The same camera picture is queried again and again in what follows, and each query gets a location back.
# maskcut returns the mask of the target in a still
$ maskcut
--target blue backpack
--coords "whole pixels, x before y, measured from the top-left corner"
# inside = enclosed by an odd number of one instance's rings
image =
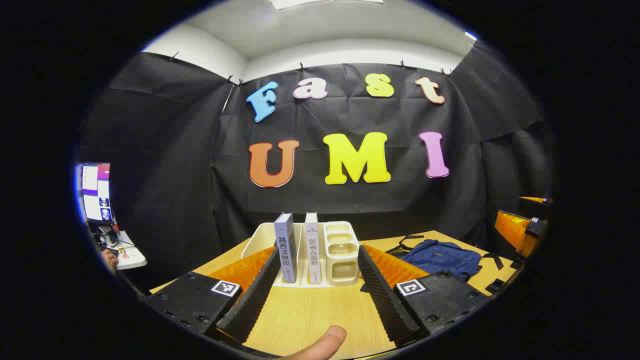
[[[438,240],[425,240],[416,245],[409,254],[401,257],[402,260],[429,274],[446,270],[464,281],[480,270],[480,258],[480,254],[475,251]]]

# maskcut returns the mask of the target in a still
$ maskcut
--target white desk organizer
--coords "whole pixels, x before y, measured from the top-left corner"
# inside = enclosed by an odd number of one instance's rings
[[[345,221],[318,223],[318,249],[322,282],[310,284],[308,281],[309,263],[307,246],[305,244],[305,224],[293,224],[296,239],[296,260],[298,276],[296,282],[288,283],[282,280],[282,271],[278,272],[273,286],[283,288],[332,288],[336,286],[353,285],[358,282],[360,269],[358,268],[358,239],[351,224]],[[272,247],[276,240],[276,233],[272,222],[260,224],[253,236],[244,247],[241,259],[258,251]]]

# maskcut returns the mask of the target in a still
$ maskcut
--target white wall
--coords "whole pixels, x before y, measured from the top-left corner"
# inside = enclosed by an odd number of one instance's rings
[[[334,63],[389,63],[439,71],[455,69],[462,56],[426,45],[397,40],[346,38],[312,42],[259,56],[249,61],[242,79],[249,81],[268,74]]]
[[[157,37],[142,51],[173,56],[203,67],[227,78],[233,74],[232,82],[244,79],[242,74],[247,60],[239,52],[210,34],[187,24],[180,24]]]

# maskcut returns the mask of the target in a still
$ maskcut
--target black fabric backdrop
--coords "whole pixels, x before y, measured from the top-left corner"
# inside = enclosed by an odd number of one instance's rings
[[[373,98],[364,78],[382,73],[394,94]],[[426,76],[446,99],[433,104],[415,80]],[[324,99],[296,99],[306,78],[327,81]],[[276,81],[276,110],[255,123],[246,98]],[[254,79],[242,87],[166,56],[139,53],[95,101],[79,159],[112,163],[115,215],[148,265],[128,270],[142,288],[183,274],[249,237],[282,211],[297,222],[351,222],[359,240],[437,230],[514,258],[493,230],[498,209],[550,188],[550,135],[516,76],[477,43],[452,76],[381,64],[338,64]],[[224,112],[223,104],[231,90]],[[323,137],[344,133],[356,149],[387,134],[387,183],[328,185]],[[442,134],[447,177],[425,175],[418,135]],[[268,142],[267,171],[280,170],[282,140],[297,140],[294,173],[279,188],[249,177],[249,146]]]

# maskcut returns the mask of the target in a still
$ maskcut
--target screen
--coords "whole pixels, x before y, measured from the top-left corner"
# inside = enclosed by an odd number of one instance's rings
[[[81,195],[84,215],[88,221],[113,224],[109,171],[111,164],[84,163],[81,167]]]

